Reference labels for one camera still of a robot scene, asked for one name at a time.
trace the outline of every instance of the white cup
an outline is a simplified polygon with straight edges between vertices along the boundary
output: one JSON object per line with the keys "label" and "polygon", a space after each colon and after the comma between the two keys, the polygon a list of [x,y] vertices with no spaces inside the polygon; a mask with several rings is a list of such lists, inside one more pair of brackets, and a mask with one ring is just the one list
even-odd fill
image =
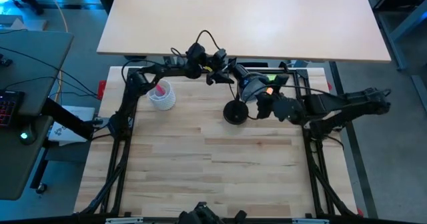
{"label": "white cup", "polygon": [[154,87],[148,91],[148,97],[156,109],[159,109],[160,111],[169,110],[176,102],[175,93],[173,92],[171,83],[162,79],[159,81],[158,85],[165,90],[165,94],[161,97],[157,96],[156,93],[158,93],[158,91],[156,91]]}

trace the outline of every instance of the wooden table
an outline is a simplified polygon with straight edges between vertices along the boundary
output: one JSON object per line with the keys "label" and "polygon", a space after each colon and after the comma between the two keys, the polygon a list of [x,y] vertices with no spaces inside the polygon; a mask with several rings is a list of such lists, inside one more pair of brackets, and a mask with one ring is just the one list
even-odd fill
{"label": "wooden table", "polygon": [[[119,108],[124,89],[120,69],[110,69],[99,112],[102,117]],[[323,69],[310,68],[308,73],[313,88],[328,90]],[[178,217],[199,201],[207,201],[222,217],[233,217],[240,209],[250,217],[314,213],[300,126],[281,123],[273,115],[230,125],[222,116],[224,105],[232,99],[227,85],[207,86],[204,77],[165,79],[175,89],[177,102],[169,111],[156,111],[147,97],[139,100],[121,213]],[[292,88],[282,91],[295,96]],[[256,104],[249,108],[250,115],[256,116]],[[105,183],[112,145],[111,137],[92,142],[75,211],[84,209]],[[325,140],[324,157],[331,186],[356,212],[341,146]],[[322,188],[319,193],[326,210]]]}
{"label": "wooden table", "polygon": [[97,52],[183,53],[203,29],[230,57],[391,60],[368,0],[114,0]]}

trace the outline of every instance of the gray floor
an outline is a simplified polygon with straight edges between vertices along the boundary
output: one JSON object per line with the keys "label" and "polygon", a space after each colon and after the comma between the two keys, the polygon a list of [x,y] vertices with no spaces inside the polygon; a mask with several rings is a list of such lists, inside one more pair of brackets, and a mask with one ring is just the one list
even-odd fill
{"label": "gray floor", "polygon": [[[99,0],[60,2],[99,3]],[[9,2],[4,3],[0,11],[2,14],[20,13],[24,19],[38,18],[30,10],[19,10]],[[75,35],[64,70],[96,91],[98,82],[107,78],[109,67],[125,62],[122,56],[98,55],[95,52],[107,15],[102,10],[63,12],[70,32]],[[63,24],[56,9],[46,10],[42,18],[48,20],[47,30],[63,31]],[[396,24],[402,16],[390,14],[388,18],[391,23]],[[392,102],[389,114],[362,117],[354,122],[379,218],[427,223],[427,159],[424,157],[427,152],[424,141],[427,138],[427,132],[424,130],[427,126],[427,114],[409,78],[409,74],[417,73],[427,80],[427,23],[424,22],[403,38],[401,44],[411,64],[405,72],[397,72],[395,62],[338,63],[338,69],[345,91],[357,91],[371,86],[393,90],[389,97]],[[278,63],[279,61],[269,62],[271,66]],[[325,67],[328,80],[333,83],[327,64],[311,63],[309,67]],[[95,75],[86,75],[85,70],[88,68]],[[64,87],[64,91],[74,91],[71,87]],[[63,104],[99,107],[99,101],[96,99],[72,95],[64,95]],[[366,213],[345,132],[342,137],[356,203]],[[49,186],[48,191],[38,195],[26,188],[18,201],[0,201],[0,220],[72,213],[83,169],[82,163],[51,162],[43,177],[43,182]]]}

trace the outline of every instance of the black desk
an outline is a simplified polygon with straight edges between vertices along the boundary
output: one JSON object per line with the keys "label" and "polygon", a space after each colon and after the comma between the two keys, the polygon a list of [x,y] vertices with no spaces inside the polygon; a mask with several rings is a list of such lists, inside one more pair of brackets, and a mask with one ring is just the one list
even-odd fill
{"label": "black desk", "polygon": [[[60,69],[72,40],[73,35],[69,33],[17,31],[0,34],[0,47],[24,53]],[[20,128],[0,129],[0,199],[16,200],[20,198],[23,192],[40,148],[44,143],[47,143],[46,135],[52,122],[55,120],[73,130],[67,124],[71,123],[75,127],[82,124],[83,121],[64,110],[54,101],[47,99],[58,75],[57,69],[12,51],[0,49],[0,53],[5,58],[13,60],[11,66],[0,67],[0,88],[36,77],[52,77],[7,88],[8,90],[25,92],[23,104],[18,114],[32,117],[39,137],[32,145],[25,146],[19,141]],[[86,131],[86,133],[91,135],[92,131]],[[45,154],[42,156],[42,163],[45,162],[44,157]],[[39,165],[37,168],[31,188],[37,188],[32,187],[34,186],[33,183],[40,182],[44,168],[45,165]]]}

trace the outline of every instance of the keyboard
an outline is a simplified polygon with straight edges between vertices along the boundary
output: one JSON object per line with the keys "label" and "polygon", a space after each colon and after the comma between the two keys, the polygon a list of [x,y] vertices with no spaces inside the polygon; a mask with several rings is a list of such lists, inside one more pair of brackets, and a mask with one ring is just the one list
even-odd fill
{"label": "keyboard", "polygon": [[11,126],[23,98],[21,91],[0,91],[0,128]]}

